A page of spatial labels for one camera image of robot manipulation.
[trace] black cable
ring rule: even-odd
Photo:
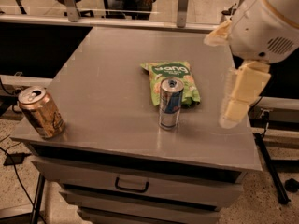
[[[8,137],[9,137],[9,135],[8,135],[7,137],[5,137],[3,140],[1,140],[0,142],[6,140]],[[9,156],[9,157],[10,157],[10,159],[11,159],[11,161],[12,161],[12,164],[13,164],[13,168],[14,168],[15,173],[16,173],[16,176],[17,176],[17,178],[18,178],[18,181],[19,181],[19,183],[20,183],[20,185],[21,185],[23,191],[25,192],[27,198],[29,199],[30,204],[33,206],[33,208],[35,208],[34,202],[31,200],[31,198],[30,198],[30,196],[29,196],[29,194],[28,194],[28,192],[27,192],[25,186],[24,186],[23,183],[21,182],[21,179],[20,179],[20,177],[19,177],[19,174],[18,174],[18,171],[17,171],[17,168],[16,168],[16,164],[15,164],[14,160],[12,159],[11,155],[10,155],[8,152],[6,152],[4,149],[2,149],[1,147],[0,147],[0,150],[3,151],[3,152],[5,153],[6,156]],[[46,222],[45,219],[40,215],[40,213],[39,213],[39,217],[43,220],[43,222],[44,222],[45,224],[47,224],[47,222]]]
[[[249,115],[249,113],[252,111],[252,109],[254,109],[254,107],[255,107],[258,103],[260,103],[260,102],[262,101],[262,99],[263,99],[263,96],[261,96],[260,99],[259,99],[257,102],[255,102],[254,105],[252,105],[252,106],[250,107],[250,109],[249,109],[249,111],[248,111],[248,115]]]
[[[10,134],[8,135],[8,136],[6,136],[6,137],[4,137],[3,139],[1,139],[0,140],[0,143],[2,143],[3,141],[5,141],[7,138],[9,138],[10,137]]]
[[[4,87],[4,85],[3,85],[3,83],[2,83],[2,79],[1,79],[1,77],[0,77],[0,86],[1,86],[2,90],[3,90],[6,94],[9,94],[9,95],[15,95],[14,92],[13,92],[13,93],[10,93],[10,92]]]
[[[263,111],[260,110],[260,112],[258,112],[258,113],[256,114],[256,116],[254,117],[254,119],[257,119],[258,117],[260,117],[260,116],[262,115],[262,113],[263,113]]]
[[[7,149],[5,149],[5,151],[7,152],[9,149],[11,149],[12,147],[18,146],[19,144],[21,144],[21,142],[19,142],[18,144],[13,145],[11,147],[8,147]]]
[[[261,138],[263,139],[265,136],[265,133],[268,130],[268,126],[269,126],[269,120],[270,120],[270,114],[269,111],[263,111],[262,113],[262,120],[265,121],[264,123],[264,127],[263,127],[263,132],[261,133]]]

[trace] soda can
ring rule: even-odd
[[[41,137],[52,138],[64,130],[63,118],[43,87],[27,88],[19,94],[18,100],[22,113]]]
[[[162,80],[160,87],[159,125],[171,130],[178,125],[184,83],[177,77]]]

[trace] drawer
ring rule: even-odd
[[[128,216],[186,224],[215,224],[219,219],[218,212],[171,203],[156,203],[77,189],[62,189],[60,193],[69,204]]]
[[[229,206],[243,190],[239,184],[85,162],[38,157],[32,157],[31,161],[49,181],[200,203],[217,208]]]
[[[78,214],[83,220],[91,221],[93,224],[178,224],[173,221],[164,221],[154,218],[137,217],[120,213],[81,207]]]

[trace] green chip bag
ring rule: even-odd
[[[141,67],[149,71],[151,100],[155,106],[160,103],[161,81],[166,77],[178,77],[184,83],[182,106],[199,104],[199,92],[188,62],[142,63]]]

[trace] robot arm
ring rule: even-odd
[[[298,48],[298,8],[299,0],[245,0],[231,22],[209,35],[216,45],[219,39],[228,42],[234,56],[244,60],[234,73],[236,79],[228,81],[234,85],[223,100],[223,128],[233,128],[247,115],[271,77],[271,63],[283,61]]]

